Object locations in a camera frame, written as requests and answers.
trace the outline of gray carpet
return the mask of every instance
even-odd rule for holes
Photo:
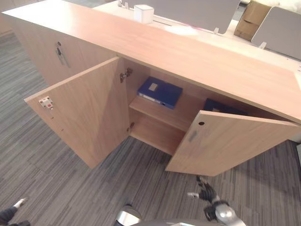
[[[17,38],[1,37],[0,208],[30,196],[14,222],[111,225],[126,203],[146,220],[205,220],[206,203],[186,196],[198,191],[195,176],[165,172],[170,156],[143,142],[129,137],[89,169],[23,101],[45,87]],[[296,144],[286,141],[208,180],[249,226],[296,226],[300,176]]]

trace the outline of open cabinet door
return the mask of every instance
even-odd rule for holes
[[[127,136],[129,127],[123,60],[112,58],[33,96],[27,104],[91,168]],[[42,107],[49,97],[53,109]]]
[[[166,170],[216,176],[300,131],[291,122],[200,111]]]

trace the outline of person's foot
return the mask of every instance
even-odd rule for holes
[[[17,209],[20,208],[21,206],[23,206],[28,200],[28,197],[22,198],[20,199],[15,205],[14,207],[16,207]]]

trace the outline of blue box file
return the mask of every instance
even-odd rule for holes
[[[165,107],[174,109],[183,89],[160,79],[149,77],[138,89],[137,94]]]
[[[233,107],[223,105],[217,101],[207,99],[204,106],[205,111],[211,112],[221,112],[221,113],[229,113],[229,114],[240,114],[240,115],[248,115],[248,113],[243,112],[241,110],[235,109]]]

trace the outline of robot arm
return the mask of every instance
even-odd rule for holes
[[[207,181],[201,177],[197,177],[197,182],[201,187],[201,192],[187,193],[187,195],[210,202],[210,205],[204,209],[208,221],[217,220],[218,223],[226,226],[246,226],[245,223],[237,217],[235,211],[229,204],[220,199],[216,191]]]

